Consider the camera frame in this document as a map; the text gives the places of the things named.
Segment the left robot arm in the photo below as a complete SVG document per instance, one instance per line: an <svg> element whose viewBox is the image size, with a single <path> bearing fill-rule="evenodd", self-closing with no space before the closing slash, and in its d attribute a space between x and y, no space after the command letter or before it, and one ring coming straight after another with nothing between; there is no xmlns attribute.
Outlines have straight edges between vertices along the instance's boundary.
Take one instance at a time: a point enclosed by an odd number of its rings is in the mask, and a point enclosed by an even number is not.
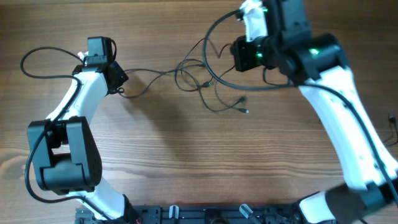
<svg viewBox="0 0 398 224"><path fill-rule="evenodd" d="M43 203L77 200L98 222L133 223L139 216L125 195L102 175L102 161L90 122L107 95L118 92L127 75L116 62L116 43L109 37L90 37L88 51L68 77L71 86L57 108L27 128L30 154L25 186Z"/></svg>

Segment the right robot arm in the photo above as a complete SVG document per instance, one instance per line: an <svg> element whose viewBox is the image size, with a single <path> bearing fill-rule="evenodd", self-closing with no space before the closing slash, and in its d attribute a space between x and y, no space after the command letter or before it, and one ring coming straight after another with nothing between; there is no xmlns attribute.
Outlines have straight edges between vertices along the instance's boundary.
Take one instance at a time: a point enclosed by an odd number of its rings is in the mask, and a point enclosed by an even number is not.
<svg viewBox="0 0 398 224"><path fill-rule="evenodd" d="M337 38L312 33L302 1L245 1L237 71L278 69L306 97L338 155L344 183L299 201L307 223L353 223L397 201L397 161L380 140Z"/></svg>

